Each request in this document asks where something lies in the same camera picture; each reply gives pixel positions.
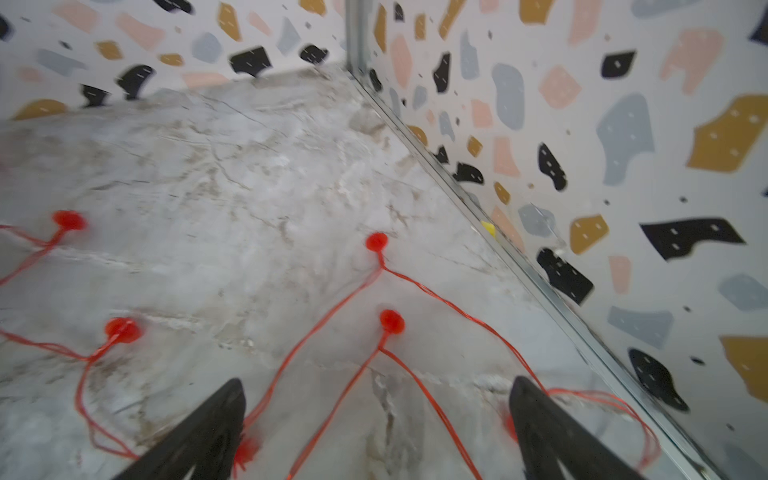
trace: terrazzo wall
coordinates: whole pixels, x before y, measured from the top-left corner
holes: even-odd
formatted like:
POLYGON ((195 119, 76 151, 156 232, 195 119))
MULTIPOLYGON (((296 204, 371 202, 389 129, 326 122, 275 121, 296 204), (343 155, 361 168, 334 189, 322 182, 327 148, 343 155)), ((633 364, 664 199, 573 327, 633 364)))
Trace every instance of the terrazzo wall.
POLYGON ((768 21, 370 2, 370 86, 723 470, 768 478, 768 21))
POLYGON ((344 0, 0 3, 0 118, 346 58, 344 0))

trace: red wire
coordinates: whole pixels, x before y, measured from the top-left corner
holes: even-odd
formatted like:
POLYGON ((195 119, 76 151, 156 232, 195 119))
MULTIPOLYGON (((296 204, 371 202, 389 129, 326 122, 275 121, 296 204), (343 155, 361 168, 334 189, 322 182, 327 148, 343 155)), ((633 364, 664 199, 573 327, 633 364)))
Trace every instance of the red wire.
POLYGON ((440 295, 438 295, 437 293, 433 292, 427 286, 422 285, 421 283, 415 281, 411 277, 409 277, 407 275, 403 275, 402 273, 399 273, 399 272, 396 272, 394 270, 389 269, 386 266, 383 253, 378 252, 378 257, 379 257, 379 266, 383 270, 385 270, 387 272, 390 272, 392 275, 397 276, 400 279, 403 279, 403 280, 406 280, 406 281, 408 281, 410 283, 413 283, 422 292, 430 295, 431 297, 433 297, 433 298, 435 298, 437 300, 440 300, 445 305, 447 305, 447 306, 451 307, 452 309, 454 309, 454 311, 456 311, 459 315, 464 316, 466 319, 469 319, 469 320, 471 320, 474 323, 477 323, 478 325, 480 325, 484 329, 488 330, 496 338, 500 339, 507 346, 507 348, 515 355, 515 357, 518 359, 518 361, 523 365, 523 367, 528 372, 528 374, 531 376, 531 378, 533 378, 533 380, 538 384, 538 387, 541 389, 542 392, 546 393, 549 396, 557 395, 557 394, 570 393, 570 394, 579 396, 581 398, 584 398, 584 399, 587 399, 587 400, 591 400, 593 402, 606 403, 608 405, 612 405, 613 407, 626 412, 628 415, 630 415, 635 420, 637 420, 641 424, 641 426, 643 427, 643 435, 644 435, 643 455, 641 457, 640 463, 637 466, 638 470, 642 471, 643 468, 646 468, 649 465, 653 464, 653 462, 655 462, 659 458, 659 456, 661 455, 661 447, 660 447, 660 444, 659 444, 658 437, 656 437, 656 434, 654 433, 654 431, 645 422, 643 422, 643 420, 640 418, 640 416, 624 400, 619 399, 617 396, 613 396, 610 393, 606 393, 606 392, 595 392, 595 391, 593 391, 593 392, 586 392, 585 394, 582 394, 580 392, 575 392, 575 391, 572 391, 572 390, 565 390, 565 389, 549 389, 549 390, 547 390, 547 388, 544 387, 544 384, 541 383, 541 380, 539 380, 538 377, 536 376, 536 374, 533 372, 533 369, 528 365, 528 362, 525 361, 525 359, 523 358, 523 355, 510 342, 508 342, 507 339, 505 339, 503 336, 501 336, 493 327, 491 327, 487 323, 481 321, 480 319, 477 319, 477 318, 469 315, 464 310, 462 310, 458 306, 456 306, 454 303, 450 302, 449 300, 446 300, 446 299, 442 298, 440 295), (596 399, 594 397, 589 396, 589 394, 592 394, 592 395, 599 394, 599 395, 608 396, 611 399, 613 399, 614 401, 620 402, 621 405, 616 405, 615 403, 612 403, 612 402, 596 399))
POLYGON ((326 323, 328 323, 328 320, 331 319, 332 316, 336 314, 343 306, 347 304, 355 295, 362 292, 365 288, 371 286, 376 280, 379 278, 379 275, 381 274, 381 269, 376 269, 375 272, 373 272, 365 282, 362 283, 362 285, 358 286, 354 292, 350 293, 344 300, 338 302, 331 310, 329 310, 328 313, 325 314, 325 316, 320 319, 318 323, 315 324, 314 327, 304 336, 302 337, 299 342, 293 346, 293 348, 288 352, 288 356, 283 360, 283 363, 280 364, 280 368, 277 369, 277 373, 275 373, 274 378, 272 378, 272 382, 270 383, 269 388, 266 389, 266 393, 261 398, 259 403, 256 405, 256 407, 251 410, 251 412, 246 416, 245 420, 243 421, 243 430, 248 429, 251 427, 256 420, 258 420, 259 416, 261 416, 262 413, 264 413, 264 410, 266 410, 267 406, 270 404, 270 401, 272 400, 272 394, 275 391, 275 387, 277 386, 277 381, 280 380, 280 377, 282 376, 285 369, 288 367, 288 364, 291 363, 293 360, 293 357, 296 356, 296 354, 299 352, 301 347, 304 346, 307 341, 309 341, 310 337, 317 333, 320 329, 322 329, 326 323))
POLYGON ((24 240, 29 240, 30 242, 34 243, 35 245, 39 245, 43 247, 47 242, 45 240, 40 240, 38 238, 34 238, 32 235, 29 235, 25 231, 14 227, 13 225, 1 225, 0 224, 0 230, 10 230, 14 235, 17 237, 21 237, 24 240))
POLYGON ((49 352, 58 353, 59 355, 68 356, 71 359, 80 360, 82 362, 87 362, 88 357, 78 355, 77 353, 71 351, 67 347, 63 345, 59 345, 58 343, 37 343, 32 342, 31 340, 27 340, 23 336, 16 335, 15 333, 6 332, 3 329, 0 329, 0 335, 3 335, 8 340, 11 340, 12 342, 21 343, 22 345, 28 345, 28 346, 36 346, 39 349, 47 350, 49 352))
POLYGON ((387 272, 390 272, 392 275, 394 275, 394 276, 397 276, 398 278, 402 278, 403 280, 407 280, 407 281, 409 281, 410 283, 413 283, 413 284, 414 284, 414 285, 416 285, 416 286, 417 286, 419 289, 421 289, 421 291, 422 291, 422 292, 426 293, 427 295, 430 295, 431 297, 434 297, 434 298, 436 298, 437 300, 440 300, 440 301, 441 301, 441 302, 443 302, 445 305, 448 305, 448 306, 450 306, 450 307, 451 307, 451 308, 453 308, 453 309, 454 309, 454 310, 455 310, 455 311, 456 311, 456 312, 457 312, 459 315, 461 315, 461 316, 465 317, 466 319, 469 319, 469 320, 471 320, 472 322, 475 322, 475 323, 477 323, 478 325, 480 325, 480 326, 481 326, 481 327, 483 327, 484 329, 488 330, 488 331, 489 331, 490 333, 492 333, 492 334, 493 334, 493 335, 494 335, 496 338, 500 339, 500 340, 501 340, 501 341, 502 341, 502 342, 503 342, 503 343, 504 343, 504 344, 507 346, 507 348, 508 348, 508 349, 510 349, 510 350, 511 350, 511 352, 512 352, 512 353, 515 355, 515 357, 518 359, 518 361, 519 361, 519 362, 520 362, 520 363, 523 365, 523 367, 524 367, 524 368, 525 368, 525 370, 528 372, 528 374, 531 376, 531 378, 533 378, 533 380, 534 380, 534 381, 536 381, 536 383, 538 384, 538 387, 539 387, 541 390, 545 391, 545 392, 547 391, 547 389, 544 387, 544 385, 541 383, 541 381, 539 381, 539 379, 538 379, 538 377, 536 376, 536 374, 535 374, 535 373, 533 373, 533 369, 532 369, 532 368, 531 368, 531 367, 528 365, 528 362, 526 362, 526 361, 525 361, 525 359, 523 358, 523 355, 522 355, 522 354, 521 354, 521 353, 520 353, 520 352, 519 352, 519 351, 518 351, 518 350, 517 350, 517 349, 516 349, 514 346, 512 346, 512 344, 511 344, 510 342, 508 342, 508 341, 507 341, 507 339, 505 339, 503 336, 501 336, 501 335, 500 335, 500 334, 499 334, 499 333, 498 333, 498 332, 497 332, 497 331, 496 331, 496 330, 495 330, 495 329, 494 329, 492 326, 488 325, 487 323, 483 322, 483 321, 482 321, 482 320, 480 320, 480 319, 476 319, 476 318, 475 318, 475 317, 473 317, 472 315, 469 315, 469 314, 468 314, 467 312, 465 312, 464 310, 462 310, 462 309, 458 308, 458 307, 457 307, 457 306, 456 306, 454 303, 452 303, 452 302, 450 302, 450 301, 448 301, 448 300, 446 300, 446 299, 442 298, 442 297, 441 297, 440 295, 438 295, 437 293, 435 293, 435 292, 431 291, 431 290, 430 290, 430 289, 429 289, 427 286, 424 286, 424 285, 422 285, 421 283, 419 283, 419 282, 415 281, 413 278, 411 278, 411 277, 409 277, 409 276, 406 276, 406 275, 403 275, 402 273, 398 273, 398 272, 396 272, 396 271, 394 271, 394 270, 390 270, 390 269, 389 269, 389 268, 388 268, 388 267, 387 267, 387 266, 384 264, 383 255, 381 255, 381 254, 379 255, 379 265, 381 265, 381 267, 382 267, 384 270, 386 270, 387 272))
POLYGON ((427 400, 429 400, 429 403, 432 404, 432 407, 437 412, 438 416, 442 420, 443 425, 445 425, 445 428, 448 429, 448 433, 451 435, 451 438, 453 439, 453 442, 456 444, 456 448, 458 449, 458 452, 462 455, 462 458, 464 459, 464 463, 467 464, 467 467, 469 467, 469 470, 472 472, 472 475, 477 480, 482 480, 482 477, 480 476, 480 472, 478 472, 478 469, 475 467, 475 464, 472 462, 472 459, 469 457, 469 453, 467 452, 467 449, 464 448, 464 444, 462 444, 461 439, 459 439, 458 434, 453 429, 453 425, 451 425, 451 421, 448 420, 448 416, 445 415, 445 412, 442 411, 440 408, 440 405, 438 405, 437 400, 435 400, 435 397, 432 396, 431 393, 429 393, 429 390, 424 386, 421 380, 419 380, 419 377, 416 376, 414 372, 411 371, 408 366, 397 357, 394 353, 390 352, 389 350, 385 349, 383 346, 379 347, 379 351, 383 353, 384 355, 388 356, 390 359, 395 360, 398 365, 400 365, 406 372, 410 374, 411 377, 416 381, 416 383, 419 385, 419 388, 424 392, 424 396, 427 397, 427 400))
POLYGON ((54 233, 54 236, 51 237, 51 239, 45 243, 45 248, 43 250, 39 250, 38 252, 34 252, 29 257, 25 258, 24 261, 22 261, 17 267, 16 270, 10 272, 8 275, 2 277, 0 279, 0 286, 5 285, 6 283, 10 282, 13 277, 19 275, 24 270, 28 269, 30 266, 35 265, 38 260, 40 260, 42 257, 45 257, 45 255, 48 254, 51 250, 53 250, 56 245, 61 242, 61 239, 64 238, 64 234, 67 233, 67 230, 64 228, 58 229, 56 233, 54 233))
POLYGON ((347 393, 349 393, 349 391, 352 389, 355 383, 362 376, 362 373, 365 372, 365 370, 368 368, 368 365, 373 361, 373 357, 375 357, 379 351, 386 353, 386 350, 382 350, 382 349, 384 348, 384 344, 386 343, 387 337, 389 337, 389 332, 385 331, 382 334, 382 338, 379 341, 379 345, 376 347, 375 350, 373 350, 373 353, 371 353, 368 359, 365 362, 363 362, 360 368, 357 369, 357 372, 355 372, 355 376, 352 377, 349 383, 347 383, 346 387, 344 388, 344 391, 341 393, 341 396, 339 397, 338 400, 336 400, 336 404, 333 406, 331 413, 328 414, 328 416, 323 421, 323 423, 320 424, 320 427, 317 429, 317 432, 315 432, 315 435, 313 435, 313 437, 307 442, 306 446, 301 451, 299 456, 296 457, 296 460, 293 462, 293 466, 291 467, 290 472, 286 477, 286 480, 291 480, 293 477, 295 477, 296 473, 299 472, 301 465, 303 465, 304 462, 309 458, 310 454, 312 453, 312 450, 315 448, 315 445, 317 445, 317 442, 320 440, 320 437, 323 436, 323 433, 328 428, 328 425, 331 423, 331 420, 333 420, 333 416, 336 414, 336 411, 339 409, 339 407, 341 406, 341 403, 346 398, 347 393))
POLYGON ((101 425, 96 423, 96 421, 93 420, 92 417, 85 410, 85 405, 83 402, 83 392, 85 389, 85 380, 86 380, 86 377, 88 376, 88 372, 91 370, 91 367, 94 365, 94 363, 96 363, 102 356, 104 356, 109 351, 109 349, 111 349, 114 346, 115 343, 118 342, 121 334, 127 328, 128 328, 127 324, 120 327, 113 335, 110 336, 109 340, 104 345, 100 346, 98 349, 96 349, 95 352, 93 352, 89 356, 78 355, 77 353, 73 352, 69 348, 63 345, 59 345, 58 343, 32 342, 31 340, 28 340, 23 336, 6 332, 2 329, 0 329, 0 335, 3 335, 5 338, 7 338, 12 342, 20 343, 22 345, 27 345, 27 346, 35 346, 40 349, 47 350, 49 352, 58 353, 63 356, 67 356, 69 358, 85 362, 85 368, 83 369, 83 373, 80 377, 80 381, 78 382, 78 387, 75 390, 75 394, 74 394, 74 409, 81 417, 83 417, 86 425, 88 426, 88 438, 91 440, 91 444, 94 446, 94 448, 99 449, 103 452, 111 453, 113 455, 118 455, 123 458, 129 458, 131 460, 136 460, 139 458, 139 456, 133 453, 131 449, 128 448, 120 439, 118 439, 111 433, 107 432, 103 427, 101 427, 101 425), (118 444, 122 450, 112 449, 110 447, 100 444, 96 440, 96 437, 95 437, 96 432, 101 433, 103 436, 107 437, 112 442, 115 442, 116 444, 118 444))

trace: marble floor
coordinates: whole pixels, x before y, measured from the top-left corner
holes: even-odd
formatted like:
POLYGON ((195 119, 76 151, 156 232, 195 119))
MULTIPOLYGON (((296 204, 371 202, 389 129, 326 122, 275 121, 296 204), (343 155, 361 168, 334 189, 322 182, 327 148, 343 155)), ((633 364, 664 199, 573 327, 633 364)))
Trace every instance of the marble floor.
MULTIPOLYGON (((113 316, 145 328, 96 364, 86 406, 144 452, 231 377, 249 408, 290 347, 375 268, 364 247, 389 235, 389 265, 483 319, 547 386, 606 389, 554 320, 366 106, 339 67, 0 125, 0 223, 71 233, 0 289, 0 326, 89 353, 113 316)), ((0 231, 0 271, 33 250, 0 231)), ((441 403, 486 480, 523 479, 502 425, 523 368, 483 329, 385 274, 296 358, 257 424, 240 478, 285 478, 398 310, 388 342, 441 403)), ((0 478, 105 479, 127 461, 94 450, 72 406, 82 365, 0 345, 0 478)), ((566 405, 634 464, 637 424, 566 405)), ((666 457, 648 478, 679 478, 666 457)), ((297 478, 471 478, 416 384, 384 356, 350 393, 297 478)))

